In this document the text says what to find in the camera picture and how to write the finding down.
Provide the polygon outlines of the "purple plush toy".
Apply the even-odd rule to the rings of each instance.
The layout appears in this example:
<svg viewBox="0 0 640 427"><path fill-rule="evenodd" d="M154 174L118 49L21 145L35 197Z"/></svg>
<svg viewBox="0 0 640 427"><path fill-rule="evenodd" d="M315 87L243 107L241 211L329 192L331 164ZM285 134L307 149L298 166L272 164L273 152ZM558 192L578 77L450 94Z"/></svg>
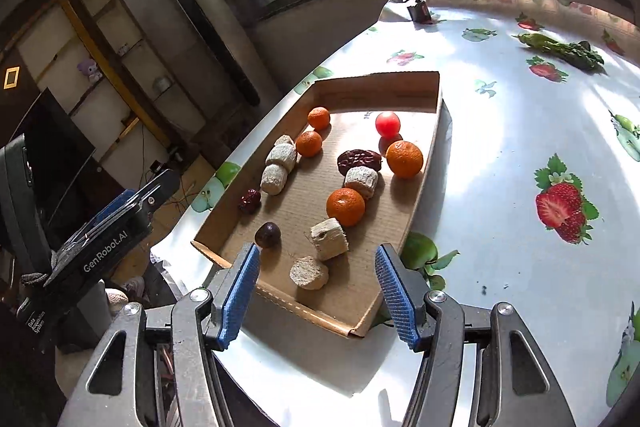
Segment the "purple plush toy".
<svg viewBox="0 0 640 427"><path fill-rule="evenodd" d="M103 72L93 58L89 57L77 64L77 69L91 84L95 84L103 78Z"/></svg>

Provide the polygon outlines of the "small cork piece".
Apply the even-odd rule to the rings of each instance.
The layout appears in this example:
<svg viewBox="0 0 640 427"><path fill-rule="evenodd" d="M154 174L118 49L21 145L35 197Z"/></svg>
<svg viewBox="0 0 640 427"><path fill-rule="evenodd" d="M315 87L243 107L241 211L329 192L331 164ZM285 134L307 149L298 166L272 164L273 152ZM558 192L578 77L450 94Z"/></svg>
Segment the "small cork piece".
<svg viewBox="0 0 640 427"><path fill-rule="evenodd" d="M294 145L295 142L288 134L282 134L282 135L279 136L279 138L276 141L274 141L274 144L276 144L276 145L280 145L280 144L291 144L291 145Z"/></svg>

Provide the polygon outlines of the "brown cork block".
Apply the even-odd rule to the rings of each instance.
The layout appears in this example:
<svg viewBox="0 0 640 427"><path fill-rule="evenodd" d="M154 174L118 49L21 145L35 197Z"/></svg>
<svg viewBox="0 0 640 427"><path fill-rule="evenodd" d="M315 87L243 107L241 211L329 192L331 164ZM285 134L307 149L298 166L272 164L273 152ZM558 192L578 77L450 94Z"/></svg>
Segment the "brown cork block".
<svg viewBox="0 0 640 427"><path fill-rule="evenodd" d="M260 189L270 196L276 196L282 192L288 181L288 170L278 164L265 167L260 179Z"/></svg>

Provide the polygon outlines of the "white tower air conditioner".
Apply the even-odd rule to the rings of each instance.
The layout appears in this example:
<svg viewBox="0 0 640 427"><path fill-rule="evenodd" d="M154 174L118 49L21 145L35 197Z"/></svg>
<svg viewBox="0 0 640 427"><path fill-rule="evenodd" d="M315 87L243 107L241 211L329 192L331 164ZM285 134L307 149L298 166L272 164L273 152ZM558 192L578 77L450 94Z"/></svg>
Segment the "white tower air conditioner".
<svg viewBox="0 0 640 427"><path fill-rule="evenodd" d="M277 83L226 0L174 0L242 99L267 113L281 98Z"/></svg>

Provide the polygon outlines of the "small black motor left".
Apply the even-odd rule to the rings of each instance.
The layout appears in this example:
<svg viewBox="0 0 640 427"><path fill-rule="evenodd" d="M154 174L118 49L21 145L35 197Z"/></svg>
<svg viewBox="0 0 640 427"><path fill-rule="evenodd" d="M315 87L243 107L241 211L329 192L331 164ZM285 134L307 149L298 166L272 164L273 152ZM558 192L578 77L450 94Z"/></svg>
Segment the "small black motor left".
<svg viewBox="0 0 640 427"><path fill-rule="evenodd" d="M413 23L420 25L431 25L434 23L426 0L404 0L404 3Z"/></svg>

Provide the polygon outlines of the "large orange mandarin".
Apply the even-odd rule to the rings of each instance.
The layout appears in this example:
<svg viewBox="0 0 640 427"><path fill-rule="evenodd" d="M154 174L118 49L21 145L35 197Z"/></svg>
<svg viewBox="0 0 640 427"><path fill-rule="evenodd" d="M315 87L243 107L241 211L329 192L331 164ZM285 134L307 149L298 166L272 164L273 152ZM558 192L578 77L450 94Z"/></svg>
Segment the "large orange mandarin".
<svg viewBox="0 0 640 427"><path fill-rule="evenodd" d="M400 179L413 178L424 164L420 148L404 140L396 141L387 147L386 160L392 173Z"/></svg>

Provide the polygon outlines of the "round beige cork piece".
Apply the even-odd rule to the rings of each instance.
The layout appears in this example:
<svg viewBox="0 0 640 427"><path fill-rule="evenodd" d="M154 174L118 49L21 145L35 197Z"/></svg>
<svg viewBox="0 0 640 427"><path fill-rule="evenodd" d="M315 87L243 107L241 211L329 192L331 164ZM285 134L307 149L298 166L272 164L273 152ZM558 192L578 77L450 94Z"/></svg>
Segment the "round beige cork piece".
<svg viewBox="0 0 640 427"><path fill-rule="evenodd" d="M287 172L291 172L297 161L297 150L294 144L279 143L276 144L269 152L265 165L277 165L284 168Z"/></svg>

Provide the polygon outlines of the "beige cork chunk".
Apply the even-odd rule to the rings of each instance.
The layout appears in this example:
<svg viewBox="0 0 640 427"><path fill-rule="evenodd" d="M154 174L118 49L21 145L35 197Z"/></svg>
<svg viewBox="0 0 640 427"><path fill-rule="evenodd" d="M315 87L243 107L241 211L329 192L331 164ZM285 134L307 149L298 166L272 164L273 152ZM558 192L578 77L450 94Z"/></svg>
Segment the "beige cork chunk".
<svg viewBox="0 0 640 427"><path fill-rule="evenodd" d="M364 199L370 199L378 185L378 172L370 167L356 166L350 168L344 179L344 187L358 192Z"/></svg>

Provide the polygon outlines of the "dark plum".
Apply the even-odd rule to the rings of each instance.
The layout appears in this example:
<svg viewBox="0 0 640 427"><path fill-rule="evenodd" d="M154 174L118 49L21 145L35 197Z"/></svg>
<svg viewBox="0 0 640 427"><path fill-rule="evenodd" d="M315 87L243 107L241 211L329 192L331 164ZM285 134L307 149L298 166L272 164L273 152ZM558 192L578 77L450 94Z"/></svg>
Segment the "dark plum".
<svg viewBox="0 0 640 427"><path fill-rule="evenodd" d="M274 222L265 222L254 235L254 243L262 249L272 248L281 242L281 230Z"/></svg>

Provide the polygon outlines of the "green leafy vegetable bunch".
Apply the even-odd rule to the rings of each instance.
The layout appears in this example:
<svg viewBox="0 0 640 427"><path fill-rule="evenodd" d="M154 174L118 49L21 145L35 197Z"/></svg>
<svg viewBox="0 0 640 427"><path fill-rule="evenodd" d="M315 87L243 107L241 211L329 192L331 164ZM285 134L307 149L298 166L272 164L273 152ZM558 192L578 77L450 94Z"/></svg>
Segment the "green leafy vegetable bunch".
<svg viewBox="0 0 640 427"><path fill-rule="evenodd" d="M560 58L583 72L597 72L604 66L602 56L596 52L591 44L582 40L579 42L559 42L539 32L523 32L515 36L520 43L539 52Z"/></svg>

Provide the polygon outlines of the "small orange mandarin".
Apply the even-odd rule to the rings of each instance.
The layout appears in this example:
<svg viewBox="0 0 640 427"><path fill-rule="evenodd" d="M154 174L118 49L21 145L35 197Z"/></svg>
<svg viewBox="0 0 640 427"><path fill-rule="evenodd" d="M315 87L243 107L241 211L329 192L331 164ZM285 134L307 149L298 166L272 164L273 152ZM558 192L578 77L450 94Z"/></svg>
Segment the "small orange mandarin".
<svg viewBox="0 0 640 427"><path fill-rule="evenodd" d="M296 139L295 148L302 157L314 157L322 150L322 136L315 131L303 132Z"/></svg>

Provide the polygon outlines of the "small red date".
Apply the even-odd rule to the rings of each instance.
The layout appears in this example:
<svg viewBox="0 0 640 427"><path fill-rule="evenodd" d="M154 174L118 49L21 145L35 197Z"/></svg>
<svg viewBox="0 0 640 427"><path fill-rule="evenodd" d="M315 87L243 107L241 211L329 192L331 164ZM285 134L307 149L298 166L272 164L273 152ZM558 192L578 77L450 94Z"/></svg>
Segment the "small red date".
<svg viewBox="0 0 640 427"><path fill-rule="evenodd" d="M254 215L254 213L262 205L262 193L254 188L249 188L239 200L239 210L247 215Z"/></svg>

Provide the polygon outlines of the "large wrinkled red date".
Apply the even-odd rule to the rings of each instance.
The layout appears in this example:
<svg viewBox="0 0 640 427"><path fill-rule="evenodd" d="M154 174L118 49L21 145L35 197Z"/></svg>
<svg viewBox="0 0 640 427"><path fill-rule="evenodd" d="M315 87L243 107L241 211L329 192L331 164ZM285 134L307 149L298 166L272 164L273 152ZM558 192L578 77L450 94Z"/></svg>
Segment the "large wrinkled red date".
<svg viewBox="0 0 640 427"><path fill-rule="evenodd" d="M368 167L376 172L382 168L382 156L374 150L345 150L337 157L337 168L342 176L346 176L350 169Z"/></svg>

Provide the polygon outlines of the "red cherry tomato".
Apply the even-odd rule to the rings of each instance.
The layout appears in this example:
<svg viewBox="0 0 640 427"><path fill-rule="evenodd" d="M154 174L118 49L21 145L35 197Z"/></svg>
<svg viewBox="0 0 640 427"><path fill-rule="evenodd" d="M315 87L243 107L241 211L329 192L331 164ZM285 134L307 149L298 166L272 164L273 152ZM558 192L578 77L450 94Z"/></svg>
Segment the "red cherry tomato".
<svg viewBox="0 0 640 427"><path fill-rule="evenodd" d="M400 128L400 119L394 112L379 113L375 118L375 129L382 138L392 139L399 134Z"/></svg>

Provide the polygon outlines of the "fruit print tablecloth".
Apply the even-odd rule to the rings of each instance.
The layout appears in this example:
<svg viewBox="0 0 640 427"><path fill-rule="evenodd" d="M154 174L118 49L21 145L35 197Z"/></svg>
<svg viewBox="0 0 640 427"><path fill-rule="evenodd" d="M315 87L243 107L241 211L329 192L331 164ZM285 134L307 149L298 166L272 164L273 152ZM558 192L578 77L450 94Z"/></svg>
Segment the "fruit print tablecloth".
<svg viewBox="0 0 640 427"><path fill-rule="evenodd" d="M460 303L513 303L565 393L594 426L639 367L639 28L577 2L434 0L416 26L398 3L362 20L297 9L255 32L284 112L314 78L436 70L444 109L413 228L452 254ZM520 43L586 40L583 72Z"/></svg>

